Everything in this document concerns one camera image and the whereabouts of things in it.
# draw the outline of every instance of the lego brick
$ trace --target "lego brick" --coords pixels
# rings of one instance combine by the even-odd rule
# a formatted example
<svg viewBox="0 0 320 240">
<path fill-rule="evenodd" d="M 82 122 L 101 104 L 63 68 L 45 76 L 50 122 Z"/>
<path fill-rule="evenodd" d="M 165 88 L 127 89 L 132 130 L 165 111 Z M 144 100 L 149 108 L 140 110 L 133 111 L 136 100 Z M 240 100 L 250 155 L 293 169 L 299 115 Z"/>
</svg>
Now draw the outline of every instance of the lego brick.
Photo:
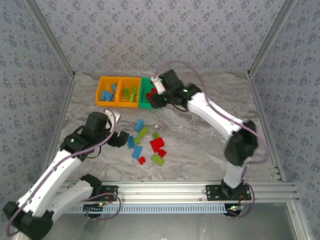
<svg viewBox="0 0 320 240">
<path fill-rule="evenodd" d="M 107 98 L 106 98 L 106 101 L 112 101 L 114 99 L 115 95 L 111 92 L 109 92 Z"/>
<path fill-rule="evenodd" d="M 130 94 L 130 98 L 129 98 L 129 102 L 133 103 L 134 102 L 134 98 L 135 98 L 135 95 L 133 93 L 131 93 Z"/>
<path fill-rule="evenodd" d="M 144 127 L 145 122 L 142 119 L 139 119 L 139 121 L 136 123 L 134 130 L 136 132 L 140 132 L 141 129 Z"/>
<path fill-rule="evenodd" d="M 149 102 L 149 98 L 151 97 L 151 95 L 152 95 L 152 93 L 151 92 L 148 92 L 147 94 L 146 94 L 146 100 Z"/>
<path fill-rule="evenodd" d="M 157 153 L 160 151 L 160 147 L 158 147 L 157 141 L 155 139 L 151 140 L 150 144 L 151 144 L 153 152 Z"/>
<path fill-rule="evenodd" d="M 102 101 L 112 101 L 114 99 L 114 94 L 112 92 L 103 90 L 100 100 Z"/>
<path fill-rule="evenodd" d="M 153 137 L 153 139 L 157 139 L 157 138 L 159 138 L 160 136 L 159 136 L 159 133 L 154 132 L 154 133 L 152 133 L 152 137 Z"/>
<path fill-rule="evenodd" d="M 167 152 L 163 149 L 161 149 L 160 151 L 158 151 L 158 155 L 161 157 L 161 158 L 164 158 L 164 156 L 167 154 Z"/>
<path fill-rule="evenodd" d="M 116 93 L 116 91 L 117 91 L 117 86 L 116 86 L 114 83 L 111 84 L 111 88 L 112 88 L 112 91 L 113 91 L 114 93 Z"/>
<path fill-rule="evenodd" d="M 128 138 L 128 147 L 129 147 L 129 149 L 133 149 L 135 147 L 134 136 L 129 136 L 129 138 Z"/>
<path fill-rule="evenodd" d="M 162 148 L 165 145 L 165 142 L 162 139 L 162 137 L 158 137 L 155 140 L 156 140 L 156 144 L 158 145 L 159 148 Z"/>
<path fill-rule="evenodd" d="M 156 154 L 151 157 L 151 160 L 158 164 L 160 167 L 165 163 L 165 161 Z"/>
<path fill-rule="evenodd" d="M 138 94 L 137 88 L 136 88 L 135 86 L 132 86 L 132 87 L 131 87 L 131 92 L 132 92 L 134 95 L 137 95 L 137 94 Z"/>
<path fill-rule="evenodd" d="M 144 164 L 144 163 L 146 162 L 145 157 L 144 157 L 144 156 L 140 157 L 140 158 L 138 159 L 138 162 L 139 162 L 141 165 Z"/>
<path fill-rule="evenodd" d="M 136 146 L 132 153 L 132 157 L 134 159 L 139 159 L 141 152 L 142 152 L 142 146 Z"/>
<path fill-rule="evenodd" d="M 123 89 L 123 98 L 124 99 L 129 99 L 130 98 L 130 92 L 128 88 Z"/>
<path fill-rule="evenodd" d="M 141 143 L 141 139 L 140 139 L 140 137 L 135 137 L 134 139 L 133 139 L 133 141 L 134 141 L 134 144 L 135 145 L 137 145 L 137 144 L 140 144 Z"/>
<path fill-rule="evenodd" d="M 149 128 L 146 126 L 138 133 L 138 136 L 142 139 L 149 132 Z"/>
</svg>

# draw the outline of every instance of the wall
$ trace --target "wall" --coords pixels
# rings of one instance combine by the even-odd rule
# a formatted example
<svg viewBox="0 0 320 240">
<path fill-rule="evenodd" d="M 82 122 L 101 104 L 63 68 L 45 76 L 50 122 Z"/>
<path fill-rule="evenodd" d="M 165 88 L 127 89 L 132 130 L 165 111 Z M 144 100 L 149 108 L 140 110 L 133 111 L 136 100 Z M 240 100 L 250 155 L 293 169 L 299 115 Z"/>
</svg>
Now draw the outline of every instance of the wall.
<svg viewBox="0 0 320 240">
<path fill-rule="evenodd" d="M 1 0 L 0 9 L 3 227 L 4 204 L 18 200 L 39 177 L 70 79 L 23 0 Z"/>
<path fill-rule="evenodd" d="M 254 76 L 287 181 L 320 239 L 320 2 L 298 1 Z"/>
<path fill-rule="evenodd" d="M 150 70 L 167 60 L 247 70 L 283 2 L 36 1 L 76 72 Z"/>
</svg>

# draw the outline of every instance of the gray floor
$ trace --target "gray floor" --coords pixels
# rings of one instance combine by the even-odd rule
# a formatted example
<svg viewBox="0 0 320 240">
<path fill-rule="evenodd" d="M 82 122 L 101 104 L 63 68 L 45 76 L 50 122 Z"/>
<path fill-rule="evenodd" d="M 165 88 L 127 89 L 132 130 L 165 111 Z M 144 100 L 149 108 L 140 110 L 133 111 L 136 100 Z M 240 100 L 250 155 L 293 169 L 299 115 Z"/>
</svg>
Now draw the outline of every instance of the gray floor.
<svg viewBox="0 0 320 240">
<path fill-rule="evenodd" d="M 87 116 L 93 111 L 104 108 L 96 106 L 95 93 L 100 73 L 77 73 L 71 101 L 63 123 L 59 144 L 64 137 L 80 125 L 84 125 Z M 127 73 L 127 76 L 149 77 L 150 73 Z M 220 107 L 237 118 L 251 119 L 263 134 L 256 106 L 250 91 L 248 80 L 237 74 L 227 72 L 201 72 L 210 98 Z M 200 87 L 198 80 L 190 72 L 178 73 L 184 83 L 194 83 Z M 143 119 L 151 132 L 159 132 L 165 142 L 167 155 L 165 164 L 160 167 L 151 161 L 153 155 L 148 134 L 142 140 L 142 156 L 146 163 L 140 165 L 131 157 L 133 150 L 125 145 L 122 148 L 103 146 L 101 155 L 96 159 L 86 159 L 69 177 L 77 180 L 90 173 L 101 180 L 171 180 L 198 181 L 221 180 L 227 167 L 223 151 L 226 141 L 208 123 L 190 112 L 180 112 L 172 106 L 162 109 L 113 108 L 121 113 L 118 130 L 136 135 L 134 127 Z M 255 159 L 261 159 L 264 149 L 260 146 Z M 275 179 L 275 170 L 271 159 L 262 165 L 252 165 L 246 175 L 247 180 Z"/>
<path fill-rule="evenodd" d="M 120 214 L 108 221 L 65 214 L 46 240 L 296 240 L 286 204 L 256 204 L 243 219 L 223 214 Z"/>
</svg>

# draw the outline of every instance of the white robotic arm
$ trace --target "white robotic arm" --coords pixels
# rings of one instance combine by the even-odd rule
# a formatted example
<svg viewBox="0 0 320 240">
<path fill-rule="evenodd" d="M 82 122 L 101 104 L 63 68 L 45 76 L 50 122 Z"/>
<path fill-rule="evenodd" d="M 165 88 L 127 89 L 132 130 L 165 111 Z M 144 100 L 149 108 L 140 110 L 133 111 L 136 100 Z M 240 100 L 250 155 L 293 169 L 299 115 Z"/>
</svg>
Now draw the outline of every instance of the white robotic arm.
<svg viewBox="0 0 320 240">
<path fill-rule="evenodd" d="M 119 118 L 120 114 L 115 113 L 115 120 L 118 121 Z M 4 206 L 3 211 L 8 219 L 16 215 L 12 225 L 33 240 L 43 239 L 63 213 L 75 204 L 101 194 L 102 182 L 87 174 L 73 187 L 54 198 L 67 177 L 93 151 L 67 158 L 59 165 L 57 163 L 75 152 L 99 144 L 111 133 L 114 125 L 114 119 L 111 118 L 109 111 L 92 112 L 85 126 L 77 128 L 68 135 L 50 166 L 32 188 L 17 202 L 9 201 Z M 121 131 L 119 134 L 114 132 L 106 143 L 120 148 L 126 144 L 128 137 L 129 134 L 126 132 Z"/>
<path fill-rule="evenodd" d="M 153 108 L 164 107 L 167 104 L 180 105 L 206 120 L 227 141 L 224 155 L 228 160 L 228 166 L 221 185 L 223 192 L 232 197 L 232 194 L 237 192 L 234 190 L 242 183 L 245 162 L 251 159 L 250 157 L 253 155 L 254 150 L 258 147 L 258 142 L 253 134 L 226 120 L 220 114 L 254 131 L 256 129 L 255 124 L 252 121 L 244 122 L 232 116 L 209 100 L 209 103 L 220 114 L 216 113 L 207 104 L 205 94 L 194 84 L 184 86 L 173 70 L 169 70 L 160 76 L 152 77 L 151 82 L 158 93 L 150 97 L 149 101 Z"/>
</svg>

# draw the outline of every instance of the storage bin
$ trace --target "storage bin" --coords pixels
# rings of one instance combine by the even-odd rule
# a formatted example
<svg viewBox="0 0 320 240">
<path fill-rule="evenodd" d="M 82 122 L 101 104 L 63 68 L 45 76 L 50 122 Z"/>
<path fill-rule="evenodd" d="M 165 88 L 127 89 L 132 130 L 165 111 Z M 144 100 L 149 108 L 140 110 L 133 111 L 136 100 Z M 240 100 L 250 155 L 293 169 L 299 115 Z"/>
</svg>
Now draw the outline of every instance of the storage bin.
<svg viewBox="0 0 320 240">
<path fill-rule="evenodd" d="M 100 107 L 117 107 L 118 106 L 117 97 L 119 96 L 119 91 L 120 91 L 119 86 L 120 86 L 121 78 L 122 77 L 119 77 L 119 76 L 102 76 L 100 78 L 98 88 L 95 92 L 95 103 L 97 106 L 100 106 Z M 111 84 L 116 85 L 116 92 L 113 91 Z M 106 90 L 114 94 L 114 98 L 112 101 L 101 100 L 101 94 L 103 90 Z"/>
<path fill-rule="evenodd" d="M 138 108 L 140 85 L 140 77 L 121 77 L 119 86 L 117 86 L 116 88 L 116 92 L 118 93 L 118 95 L 116 95 L 115 97 L 115 100 L 117 101 L 117 106 L 127 108 Z M 132 87 L 136 87 L 137 95 L 134 96 L 133 102 L 130 102 L 129 99 L 124 98 L 124 89 L 129 89 L 129 92 L 132 93 Z"/>
<path fill-rule="evenodd" d="M 147 100 L 147 93 L 151 92 L 151 89 L 154 88 L 154 86 L 151 84 L 149 77 L 143 77 L 141 79 L 141 90 L 140 90 L 140 97 L 139 97 L 139 108 L 143 109 L 152 109 L 152 106 Z"/>
</svg>

